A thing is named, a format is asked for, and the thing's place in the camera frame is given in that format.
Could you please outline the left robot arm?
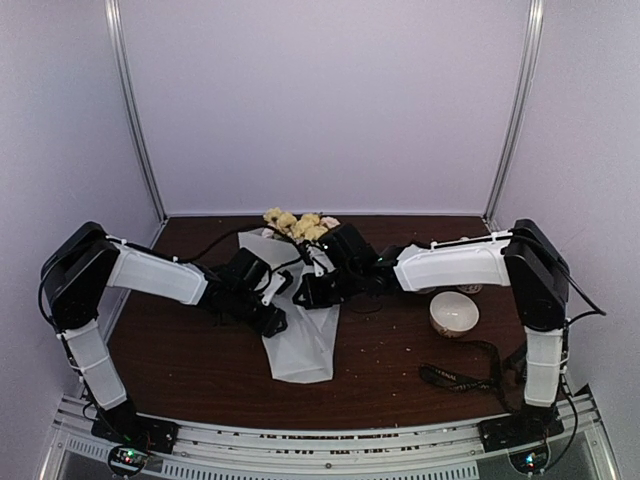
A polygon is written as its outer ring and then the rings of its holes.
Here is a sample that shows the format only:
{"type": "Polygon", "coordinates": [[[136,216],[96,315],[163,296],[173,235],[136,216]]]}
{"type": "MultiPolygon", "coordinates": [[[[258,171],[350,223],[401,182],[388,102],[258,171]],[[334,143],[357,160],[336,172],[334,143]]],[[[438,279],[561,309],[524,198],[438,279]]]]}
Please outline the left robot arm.
{"type": "Polygon", "coordinates": [[[74,232],[41,269],[37,301],[43,318],[70,354],[79,377],[97,406],[108,411],[106,429],[123,444],[144,433],[99,331],[98,306],[108,288],[174,300],[246,323],[264,338],[287,327],[273,299],[293,282],[246,248],[225,264],[207,267],[107,234],[96,222],[74,232]]]}

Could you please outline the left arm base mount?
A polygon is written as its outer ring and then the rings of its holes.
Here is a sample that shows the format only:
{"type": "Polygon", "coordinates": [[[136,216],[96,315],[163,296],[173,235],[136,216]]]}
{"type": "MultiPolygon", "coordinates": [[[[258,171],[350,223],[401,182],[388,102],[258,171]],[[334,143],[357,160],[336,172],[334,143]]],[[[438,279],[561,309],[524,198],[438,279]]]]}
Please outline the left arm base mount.
{"type": "Polygon", "coordinates": [[[139,474],[154,454],[173,452],[179,426],[170,420],[140,415],[132,400],[106,409],[96,401],[91,434],[114,443],[107,453],[106,464],[122,479],[139,474]]]}

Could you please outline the white wrapping paper sheet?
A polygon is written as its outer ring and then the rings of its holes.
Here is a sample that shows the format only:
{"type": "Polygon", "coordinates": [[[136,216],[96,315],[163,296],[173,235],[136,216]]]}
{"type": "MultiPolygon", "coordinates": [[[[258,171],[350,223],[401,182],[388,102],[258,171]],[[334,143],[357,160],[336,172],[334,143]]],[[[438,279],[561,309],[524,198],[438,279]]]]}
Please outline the white wrapping paper sheet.
{"type": "Polygon", "coordinates": [[[256,254],[270,267],[283,266],[293,276],[291,286],[271,298],[271,304],[285,313],[287,328],[271,338],[262,339],[272,378],[297,384],[332,380],[340,307],[305,309],[293,302],[305,274],[316,276],[323,267],[330,266],[326,255],[311,249],[315,261],[307,265],[292,244],[267,238],[260,228],[240,233],[238,241],[241,247],[256,254]]]}

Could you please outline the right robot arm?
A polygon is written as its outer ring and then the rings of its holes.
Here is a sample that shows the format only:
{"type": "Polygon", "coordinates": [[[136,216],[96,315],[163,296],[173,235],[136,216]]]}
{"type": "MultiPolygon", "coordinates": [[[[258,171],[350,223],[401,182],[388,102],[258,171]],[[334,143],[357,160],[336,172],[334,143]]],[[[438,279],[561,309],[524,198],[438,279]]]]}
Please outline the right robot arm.
{"type": "Polygon", "coordinates": [[[323,234],[315,252],[327,262],[307,273],[293,295],[295,305],[322,309],[362,293],[418,292],[459,285],[510,288],[526,334],[526,381],[523,412],[513,419],[519,440],[535,440],[551,424],[571,324],[567,304],[571,290],[589,306],[602,308],[573,279],[568,263],[530,219],[485,236],[429,244],[414,241],[378,253],[352,224],[323,234]]]}

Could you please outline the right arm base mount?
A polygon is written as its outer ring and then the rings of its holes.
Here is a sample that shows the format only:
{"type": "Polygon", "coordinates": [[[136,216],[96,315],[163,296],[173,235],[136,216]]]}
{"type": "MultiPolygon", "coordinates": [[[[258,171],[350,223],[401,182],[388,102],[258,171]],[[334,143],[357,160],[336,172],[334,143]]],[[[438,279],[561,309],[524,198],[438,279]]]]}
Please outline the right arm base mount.
{"type": "Polygon", "coordinates": [[[478,430],[486,453],[505,450],[511,466],[528,476],[546,470],[551,463],[548,441],[565,431],[556,407],[528,405],[508,416],[483,420],[478,430]]]}

